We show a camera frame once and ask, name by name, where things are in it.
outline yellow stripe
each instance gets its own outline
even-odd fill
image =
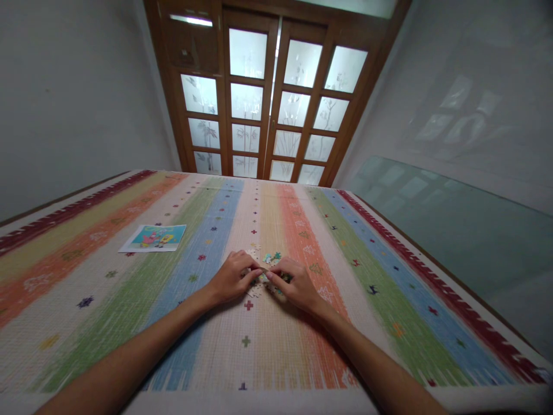
[[[276,186],[263,183],[261,188],[261,261],[266,254],[288,254]],[[254,389],[311,389],[309,365],[304,363],[308,361],[308,351],[301,341],[298,309],[289,303],[278,305],[267,292],[259,300]]]
[[[0,284],[4,285],[16,280],[26,269],[55,252],[81,232],[94,226],[96,222],[147,192],[149,188],[161,182],[164,177],[165,173],[156,173],[4,255],[0,258],[0,270],[2,270]]]

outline red stripe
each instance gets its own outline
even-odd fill
[[[374,218],[365,208],[344,190],[338,193],[384,238],[388,244],[407,262],[418,276],[442,301],[457,314],[467,326],[507,365],[519,378],[529,383],[545,383],[536,373],[534,363],[526,359],[509,342],[463,299],[453,291],[439,276],[433,273],[419,258],[401,243],[389,230]]]
[[[85,210],[90,209],[99,203],[102,203],[104,200],[107,200],[131,187],[133,184],[152,176],[154,173],[154,170],[143,170],[140,173],[112,184],[111,186],[106,187],[93,195],[72,203],[71,205],[64,206],[60,210],[57,210],[28,225],[25,225],[20,229],[16,229],[15,231],[0,237],[0,256],[6,255],[8,252],[13,251],[23,244],[26,244],[37,236],[48,232],[53,227],[74,218],[76,215],[84,212]]]

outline blue stripe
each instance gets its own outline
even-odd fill
[[[157,299],[146,327],[177,307],[180,301],[204,287],[219,270],[221,256],[230,236],[243,187],[242,180],[228,179],[225,180],[222,188],[217,190],[217,195],[206,212],[203,222],[190,240],[171,278]],[[201,255],[205,255],[205,260],[199,260]],[[205,320],[201,319],[188,329],[145,382],[142,390],[147,390],[150,385],[156,391],[163,389],[174,391],[179,389],[179,386],[182,390],[188,388],[204,322]]]
[[[428,324],[437,339],[446,347],[464,373],[483,385],[514,384],[512,377],[504,369],[493,354],[474,337],[472,331],[451,315],[441,300],[437,299],[426,284],[407,267],[371,227],[361,220],[350,205],[331,189],[321,189],[337,211],[341,212],[347,222],[355,230],[357,236],[378,260],[384,271],[389,275],[421,318]],[[437,310],[438,316],[432,314],[429,307]]]

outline tablecloth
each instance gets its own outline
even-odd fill
[[[187,228],[176,252],[118,253],[140,224]],[[164,171],[1,230],[2,407],[32,412],[240,249],[305,264],[319,294],[449,410],[543,408],[551,365],[352,193]],[[183,408],[376,411],[324,330],[266,289],[202,318],[127,411]]]

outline cartoon picture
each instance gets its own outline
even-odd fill
[[[183,238],[186,225],[140,225],[119,252],[172,252]]]

